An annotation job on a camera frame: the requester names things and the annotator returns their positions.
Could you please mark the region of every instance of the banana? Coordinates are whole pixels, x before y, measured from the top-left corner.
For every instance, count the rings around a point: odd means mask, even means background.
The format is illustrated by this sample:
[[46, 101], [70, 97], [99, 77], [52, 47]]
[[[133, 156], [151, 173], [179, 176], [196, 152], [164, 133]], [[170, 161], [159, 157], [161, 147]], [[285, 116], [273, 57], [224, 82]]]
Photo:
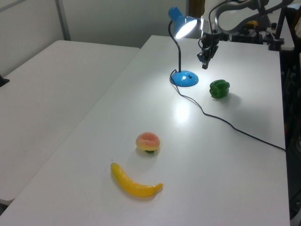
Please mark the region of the banana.
[[128, 193], [139, 196], [147, 197], [155, 194], [163, 184], [151, 185], [141, 185], [132, 181], [122, 170], [122, 168], [117, 163], [111, 164], [111, 173], [114, 176], [116, 182]]

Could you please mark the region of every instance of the desk lamp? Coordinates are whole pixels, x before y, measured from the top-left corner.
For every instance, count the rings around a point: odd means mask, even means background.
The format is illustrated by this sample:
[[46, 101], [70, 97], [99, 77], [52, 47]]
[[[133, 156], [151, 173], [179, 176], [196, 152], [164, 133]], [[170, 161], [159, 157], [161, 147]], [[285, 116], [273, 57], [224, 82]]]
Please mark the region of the desk lamp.
[[[194, 86], [198, 82], [198, 77], [195, 73], [181, 70], [181, 49], [175, 38], [179, 39], [188, 34], [197, 24], [197, 20], [190, 16], [183, 16], [177, 7], [171, 7], [168, 15], [171, 18], [171, 21], [168, 25], [168, 33], [179, 49], [179, 71], [176, 71], [171, 76], [171, 82], [181, 87]], [[172, 23], [174, 23], [175, 38], [170, 31], [170, 26]]]

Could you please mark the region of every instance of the green bell pepper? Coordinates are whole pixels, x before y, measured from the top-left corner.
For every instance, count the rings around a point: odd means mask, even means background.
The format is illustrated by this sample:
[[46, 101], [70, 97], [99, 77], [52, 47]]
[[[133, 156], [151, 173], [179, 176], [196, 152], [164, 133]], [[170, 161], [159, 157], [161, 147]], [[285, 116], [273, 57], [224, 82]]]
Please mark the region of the green bell pepper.
[[210, 94], [214, 98], [222, 98], [229, 93], [230, 84], [225, 80], [216, 80], [210, 84]]

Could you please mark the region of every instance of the toy peach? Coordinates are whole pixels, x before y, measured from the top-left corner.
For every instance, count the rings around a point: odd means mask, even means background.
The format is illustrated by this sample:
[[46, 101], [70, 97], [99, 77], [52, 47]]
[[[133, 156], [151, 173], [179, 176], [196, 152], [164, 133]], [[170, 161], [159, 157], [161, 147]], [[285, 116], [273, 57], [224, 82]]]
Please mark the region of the toy peach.
[[159, 137], [151, 132], [140, 134], [136, 139], [136, 145], [139, 149], [147, 153], [154, 153], [160, 146]]

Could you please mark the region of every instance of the white wall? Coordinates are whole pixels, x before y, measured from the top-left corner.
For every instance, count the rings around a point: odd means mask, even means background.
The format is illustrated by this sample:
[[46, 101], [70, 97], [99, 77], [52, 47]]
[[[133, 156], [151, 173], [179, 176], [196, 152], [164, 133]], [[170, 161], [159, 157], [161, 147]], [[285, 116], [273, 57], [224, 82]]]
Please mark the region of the white wall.
[[26, 0], [0, 12], [0, 74], [63, 40], [55, 0]]
[[151, 35], [168, 36], [168, 10], [186, 13], [186, 0], [63, 0], [72, 41], [141, 48]]

